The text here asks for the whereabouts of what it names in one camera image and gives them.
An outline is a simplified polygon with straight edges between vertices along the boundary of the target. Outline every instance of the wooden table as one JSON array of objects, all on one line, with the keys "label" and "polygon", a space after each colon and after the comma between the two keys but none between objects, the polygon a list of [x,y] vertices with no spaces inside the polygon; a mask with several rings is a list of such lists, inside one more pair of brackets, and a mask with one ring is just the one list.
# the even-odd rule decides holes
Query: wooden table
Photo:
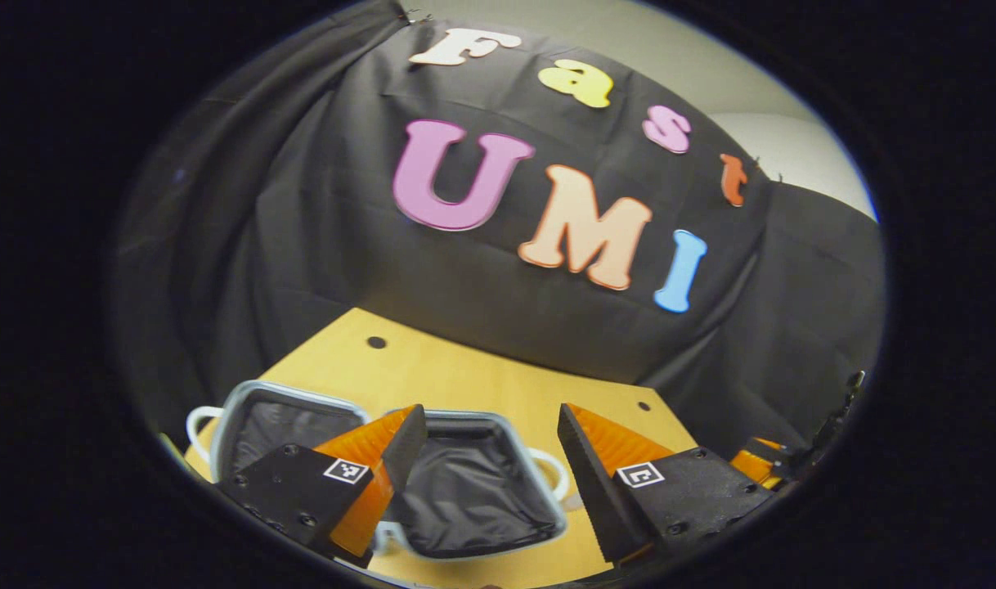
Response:
[{"label": "wooden table", "polygon": [[[376,348],[368,338],[381,338]],[[569,466],[557,439],[560,403],[572,402],[628,425],[674,452],[696,447],[653,389],[607,383],[510,361],[434,338],[362,309],[353,309],[262,374],[262,380],[344,398],[372,419],[423,403],[426,409],[493,411],[509,419],[529,447]],[[640,403],[650,409],[644,410]],[[215,420],[200,431],[210,447]],[[206,464],[189,448],[189,465],[208,480]],[[573,495],[577,492],[572,481]],[[434,563],[403,548],[376,555],[370,571],[438,588],[497,585],[525,589],[572,581],[610,569],[585,510],[567,514],[567,532],[534,548],[464,562]]]}]

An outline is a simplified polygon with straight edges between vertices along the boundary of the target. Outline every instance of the black cloth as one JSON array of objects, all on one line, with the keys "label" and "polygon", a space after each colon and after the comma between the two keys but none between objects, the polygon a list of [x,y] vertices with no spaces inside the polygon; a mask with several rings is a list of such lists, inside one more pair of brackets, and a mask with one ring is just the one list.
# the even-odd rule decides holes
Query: black cloth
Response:
[{"label": "black cloth", "polygon": [[360,417],[340,407],[311,410],[284,402],[252,402],[233,422],[232,440],[220,440],[225,448],[220,473],[235,473],[282,445],[318,447],[363,425]]},{"label": "black cloth", "polygon": [[432,559],[494,555],[543,542],[558,516],[498,425],[431,419],[429,438],[386,521]]},{"label": "black cloth", "polygon": [[[724,456],[748,435],[807,438],[850,371],[871,368],[883,297],[872,220],[771,182],[701,112],[607,57],[484,23],[405,26],[400,11],[357,5],[260,56],[192,109],[136,184],[114,316],[129,385],[164,432],[181,436],[189,409],[221,402],[353,306],[520,361],[651,385]],[[408,62],[453,26],[523,43],[460,66]],[[557,59],[607,72],[611,105],[542,85],[536,72]],[[688,117],[688,153],[641,132],[654,105]],[[479,167],[479,135],[536,148],[486,224],[435,231],[394,204],[415,119],[467,130],[435,182],[452,199]],[[745,163],[741,209],[720,191],[723,153]],[[552,164],[589,175],[600,212],[625,196],[652,210],[628,290],[518,257]],[[676,230],[708,247],[686,313],[653,299]]]}]

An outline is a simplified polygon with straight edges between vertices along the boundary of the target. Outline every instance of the white handle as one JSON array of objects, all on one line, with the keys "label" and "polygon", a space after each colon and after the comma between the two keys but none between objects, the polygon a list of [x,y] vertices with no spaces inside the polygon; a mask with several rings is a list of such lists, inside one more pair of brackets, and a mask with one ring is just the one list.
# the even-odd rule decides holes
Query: white handle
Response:
[{"label": "white handle", "polygon": [[196,435],[196,426],[208,417],[218,417],[221,414],[221,407],[197,407],[189,411],[189,416],[185,418],[185,434],[189,436],[189,445],[196,450],[200,458],[204,459],[207,466],[211,466],[211,456],[204,450],[203,444],[200,444],[200,436]]},{"label": "white handle", "polygon": [[553,496],[557,498],[557,503],[562,501],[567,496],[567,492],[570,491],[570,476],[567,474],[567,469],[564,469],[563,463],[555,459],[549,452],[536,450],[534,447],[529,447],[527,452],[531,454],[531,458],[553,466],[555,472],[560,476],[559,480],[557,480],[557,486],[553,488]]}]

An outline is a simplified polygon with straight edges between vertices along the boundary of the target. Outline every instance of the foam letter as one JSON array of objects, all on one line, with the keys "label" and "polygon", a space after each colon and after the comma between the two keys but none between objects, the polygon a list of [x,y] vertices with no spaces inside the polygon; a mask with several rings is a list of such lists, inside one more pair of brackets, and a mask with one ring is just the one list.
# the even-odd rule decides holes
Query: foam letter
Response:
[{"label": "foam letter", "polygon": [[535,238],[520,245],[520,258],[557,268],[564,261],[560,242],[566,235],[570,272],[581,272],[599,254],[589,266],[589,280],[611,290],[629,288],[629,266],[651,209],[634,198],[621,198],[600,218],[589,176],[566,165],[550,165],[545,172],[553,180],[553,193]]},{"label": "foam letter", "polygon": [[723,177],[720,178],[723,198],[726,198],[732,206],[744,205],[745,199],[742,198],[738,188],[745,182],[749,182],[749,178],[742,171],[742,161],[725,153],[720,154],[720,160],[723,161]]},{"label": "foam letter", "polygon": [[673,266],[670,268],[665,286],[655,292],[654,302],[668,312],[682,313],[691,308],[688,292],[691,291],[693,277],[698,272],[698,263],[701,262],[705,251],[708,251],[708,245],[691,232],[684,230],[674,232],[673,239],[676,241]]},{"label": "foam letter", "polygon": [[516,137],[482,135],[483,162],[468,196],[456,204],[436,196],[433,184],[446,149],[460,142],[465,130],[442,120],[415,120],[408,124],[407,134],[410,139],[393,176],[393,197],[405,215],[442,231],[468,231],[486,223],[498,208],[517,161],[535,155],[534,146]]},{"label": "foam letter", "polygon": [[497,49],[499,44],[502,47],[517,47],[520,43],[520,37],[512,34],[491,33],[490,30],[447,29],[446,37],[441,42],[433,45],[427,52],[411,56],[410,61],[432,65],[461,65],[465,63],[465,57],[461,56],[465,49],[469,49],[470,56],[483,57]]},{"label": "foam letter", "polygon": [[663,106],[648,108],[647,115],[650,119],[644,121],[644,135],[648,139],[673,153],[688,152],[691,123],[685,116]]},{"label": "foam letter", "polygon": [[556,60],[555,66],[538,72],[538,79],[546,86],[577,98],[581,104],[592,108],[610,105],[607,93],[614,87],[610,75],[599,68],[574,60]]}]

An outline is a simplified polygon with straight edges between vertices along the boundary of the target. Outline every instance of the blue letter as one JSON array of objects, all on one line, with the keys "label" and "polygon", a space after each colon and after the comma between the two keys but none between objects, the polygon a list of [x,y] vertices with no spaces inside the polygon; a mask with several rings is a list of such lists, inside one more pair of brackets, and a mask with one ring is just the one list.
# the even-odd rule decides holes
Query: blue letter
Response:
[{"label": "blue letter", "polygon": [[673,258],[673,268],[669,271],[666,284],[654,294],[654,302],[667,312],[682,313],[691,308],[688,302],[688,292],[691,291],[693,275],[698,271],[708,246],[691,232],[677,230],[673,234],[676,241],[676,257]]}]

